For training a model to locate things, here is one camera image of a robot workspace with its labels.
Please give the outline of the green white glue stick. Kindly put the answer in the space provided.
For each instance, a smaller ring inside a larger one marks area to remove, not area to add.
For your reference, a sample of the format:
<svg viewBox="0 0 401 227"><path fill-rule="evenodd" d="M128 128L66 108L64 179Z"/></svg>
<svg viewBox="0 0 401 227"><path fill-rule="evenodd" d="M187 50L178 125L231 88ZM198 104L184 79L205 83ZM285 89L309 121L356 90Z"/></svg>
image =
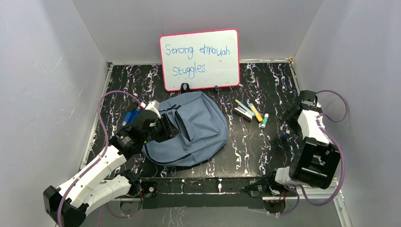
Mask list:
<svg viewBox="0 0 401 227"><path fill-rule="evenodd" d="M261 129L264 129L264 128L266 127L268 118L269 118L269 114L268 114L268 113L264 114L264 117L263 117L263 119L262 119L262 122L260 123L260 128L261 128Z"/></svg>

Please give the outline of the yellow highlighter pen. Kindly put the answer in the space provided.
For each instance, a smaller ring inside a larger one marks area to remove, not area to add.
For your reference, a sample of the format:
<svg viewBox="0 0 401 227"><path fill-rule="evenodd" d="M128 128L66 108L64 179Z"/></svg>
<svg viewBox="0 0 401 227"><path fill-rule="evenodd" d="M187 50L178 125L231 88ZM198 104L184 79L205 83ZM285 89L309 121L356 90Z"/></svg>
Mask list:
<svg viewBox="0 0 401 227"><path fill-rule="evenodd" d="M262 121L263 121L263 118L262 118L261 114L258 112L258 110L256 109L256 107L254 106L254 104L249 103L248 106L249 106L249 108L251 109L251 111L254 113L254 115L255 115L257 121L258 121L258 122L262 122Z"/></svg>

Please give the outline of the blue student backpack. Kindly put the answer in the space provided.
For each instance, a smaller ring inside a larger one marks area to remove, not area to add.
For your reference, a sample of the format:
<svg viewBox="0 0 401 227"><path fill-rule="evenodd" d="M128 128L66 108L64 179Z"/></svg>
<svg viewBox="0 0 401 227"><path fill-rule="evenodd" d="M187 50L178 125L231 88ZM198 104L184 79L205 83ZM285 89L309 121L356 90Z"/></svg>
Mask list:
<svg viewBox="0 0 401 227"><path fill-rule="evenodd" d="M159 104L180 130L164 142L150 141L142 154L161 166L191 167L211 159L228 140L227 120L218 105L201 91L188 92Z"/></svg>

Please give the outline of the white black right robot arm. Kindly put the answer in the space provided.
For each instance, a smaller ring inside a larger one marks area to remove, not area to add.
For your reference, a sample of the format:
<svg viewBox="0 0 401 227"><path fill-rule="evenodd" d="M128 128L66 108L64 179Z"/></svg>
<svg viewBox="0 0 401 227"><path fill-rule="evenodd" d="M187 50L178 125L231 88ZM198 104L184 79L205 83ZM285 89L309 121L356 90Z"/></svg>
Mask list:
<svg viewBox="0 0 401 227"><path fill-rule="evenodd" d="M286 184L303 183L327 189L340 162L337 146L323 133L322 109L316 92L302 90L295 102L281 115L294 134L302 137L299 154L289 167L278 168L266 183L267 192L280 195Z"/></svg>

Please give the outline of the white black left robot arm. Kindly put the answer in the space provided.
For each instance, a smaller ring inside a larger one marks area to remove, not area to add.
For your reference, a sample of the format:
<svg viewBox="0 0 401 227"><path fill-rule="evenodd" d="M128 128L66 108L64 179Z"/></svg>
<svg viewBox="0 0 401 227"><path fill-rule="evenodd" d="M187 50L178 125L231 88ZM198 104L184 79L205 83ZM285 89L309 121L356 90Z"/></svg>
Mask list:
<svg viewBox="0 0 401 227"><path fill-rule="evenodd" d="M148 142L164 142L180 134L167 114L142 110L133 122L107 140L100 155L65 183L43 192L46 213L60 227L79 227L87 215L119 196L143 195L142 180L132 171L104 179Z"/></svg>

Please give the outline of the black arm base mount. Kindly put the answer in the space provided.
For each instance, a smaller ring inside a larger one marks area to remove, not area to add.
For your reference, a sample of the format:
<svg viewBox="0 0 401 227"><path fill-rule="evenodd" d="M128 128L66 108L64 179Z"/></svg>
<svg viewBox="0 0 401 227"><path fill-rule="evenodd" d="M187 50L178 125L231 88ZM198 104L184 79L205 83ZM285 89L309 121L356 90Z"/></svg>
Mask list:
<svg viewBox="0 0 401 227"><path fill-rule="evenodd" d="M136 192L120 198L124 212L136 202L144 209L240 207L281 213L287 199L296 199L273 177L144 178Z"/></svg>

